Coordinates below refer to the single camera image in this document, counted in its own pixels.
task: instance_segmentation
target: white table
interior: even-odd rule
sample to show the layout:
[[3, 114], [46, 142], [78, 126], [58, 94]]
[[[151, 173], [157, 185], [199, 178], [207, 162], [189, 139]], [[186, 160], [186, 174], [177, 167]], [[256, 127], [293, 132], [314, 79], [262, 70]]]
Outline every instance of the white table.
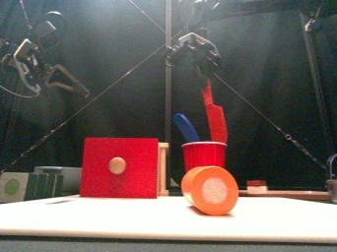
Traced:
[[221, 217], [183, 197], [68, 196], [3, 204], [0, 213], [0, 235], [337, 244], [337, 205], [284, 198], [240, 198]]

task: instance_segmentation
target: red block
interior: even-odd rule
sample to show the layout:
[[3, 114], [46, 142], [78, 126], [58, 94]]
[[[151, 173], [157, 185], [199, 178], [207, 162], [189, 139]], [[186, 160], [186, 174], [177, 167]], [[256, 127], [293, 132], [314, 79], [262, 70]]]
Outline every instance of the red block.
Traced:
[[[113, 159], [126, 162], [121, 174], [111, 172]], [[151, 199], [157, 196], [158, 139], [87, 138], [80, 197]]]

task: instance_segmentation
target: orange disc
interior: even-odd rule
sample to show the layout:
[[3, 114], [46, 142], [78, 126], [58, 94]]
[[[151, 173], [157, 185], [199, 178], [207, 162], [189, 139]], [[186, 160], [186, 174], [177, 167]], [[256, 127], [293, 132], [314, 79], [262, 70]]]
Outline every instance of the orange disc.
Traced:
[[238, 186], [219, 166], [199, 166], [185, 175], [182, 191], [187, 201], [207, 215], [222, 216], [237, 204]]

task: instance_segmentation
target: metal rod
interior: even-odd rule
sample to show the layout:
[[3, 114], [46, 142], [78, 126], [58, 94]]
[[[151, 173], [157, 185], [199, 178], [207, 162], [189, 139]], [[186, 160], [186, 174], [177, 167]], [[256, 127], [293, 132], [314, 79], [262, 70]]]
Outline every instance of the metal rod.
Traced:
[[324, 99], [322, 87], [321, 87], [321, 78], [320, 78], [320, 72], [318, 72], [318, 67], [317, 67], [317, 58], [316, 58], [313, 39], [312, 39], [312, 32], [314, 31], [305, 30], [305, 16], [302, 13], [298, 13], [298, 14], [300, 14], [300, 20], [301, 20], [301, 26], [302, 26], [302, 36], [304, 36], [309, 67], [310, 67], [310, 75], [312, 75], [312, 81], [313, 81], [313, 88], [314, 88], [314, 93], [316, 93], [316, 101], [317, 101], [317, 107], [318, 107], [318, 113], [320, 113], [325, 148], [326, 148], [328, 154], [333, 154], [335, 148], [333, 148], [333, 141], [332, 141], [332, 130], [330, 130], [329, 120], [328, 120], [328, 112], [326, 112], [325, 99]]
[[[173, 22], [173, 2], [171, 0], [166, 0], [166, 48], [171, 47], [171, 23]], [[171, 103], [173, 103], [173, 89], [171, 89], [171, 68], [169, 67], [166, 60], [166, 97], [165, 97], [165, 142], [171, 143], [171, 118], [173, 118], [173, 111], [171, 111]], [[166, 185], [170, 187], [171, 183], [171, 171], [170, 171], [170, 146], [167, 150], [167, 157], [166, 157]]]

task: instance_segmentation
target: black background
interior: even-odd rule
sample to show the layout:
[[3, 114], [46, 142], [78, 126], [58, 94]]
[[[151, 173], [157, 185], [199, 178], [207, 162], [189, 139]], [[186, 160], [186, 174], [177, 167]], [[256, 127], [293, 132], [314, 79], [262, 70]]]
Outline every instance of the black background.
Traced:
[[[39, 97], [19, 98], [0, 90], [2, 169], [64, 121], [56, 134], [8, 171], [32, 171], [38, 165], [82, 166], [86, 137], [154, 137], [163, 142], [165, 1], [32, 0], [24, 4], [31, 23], [48, 11], [64, 16], [67, 30], [60, 45], [43, 57], [47, 63], [67, 68], [91, 91], [91, 97], [83, 99], [64, 90], [43, 89]], [[178, 14], [178, 1], [173, 1], [173, 34], [182, 29]], [[20, 44], [27, 26], [19, 1], [2, 1], [0, 15], [0, 37]], [[336, 15], [321, 18], [312, 33], [330, 128], [328, 145], [301, 18], [298, 10], [286, 10], [206, 23], [209, 40], [222, 58], [217, 74], [230, 85], [211, 79], [214, 102], [224, 107], [229, 129], [226, 168], [241, 186], [250, 179], [266, 179], [270, 188], [325, 186], [325, 170], [270, 123], [325, 164], [337, 145], [337, 19]], [[16, 73], [2, 73], [0, 78], [3, 87], [32, 94]], [[173, 69], [171, 94], [173, 114], [183, 112], [202, 140], [209, 140], [202, 90], [189, 59]], [[183, 176], [183, 143], [171, 125], [170, 169], [178, 183]]]

